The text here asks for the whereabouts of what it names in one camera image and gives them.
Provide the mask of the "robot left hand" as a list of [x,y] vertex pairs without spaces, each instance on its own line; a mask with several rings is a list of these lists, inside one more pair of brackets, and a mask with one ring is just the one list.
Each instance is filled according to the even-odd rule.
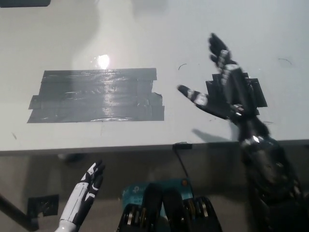
[[105,165],[94,162],[75,185],[59,220],[57,232],[77,232],[84,222],[103,181]]

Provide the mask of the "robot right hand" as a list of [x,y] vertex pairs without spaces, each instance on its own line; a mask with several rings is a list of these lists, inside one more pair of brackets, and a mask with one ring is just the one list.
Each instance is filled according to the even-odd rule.
[[215,33],[211,33],[208,42],[210,59],[221,76],[223,97],[212,97],[184,85],[178,85],[177,90],[208,114],[228,119],[238,127],[261,127],[263,123],[257,117],[257,106],[242,68],[232,59],[231,51]]

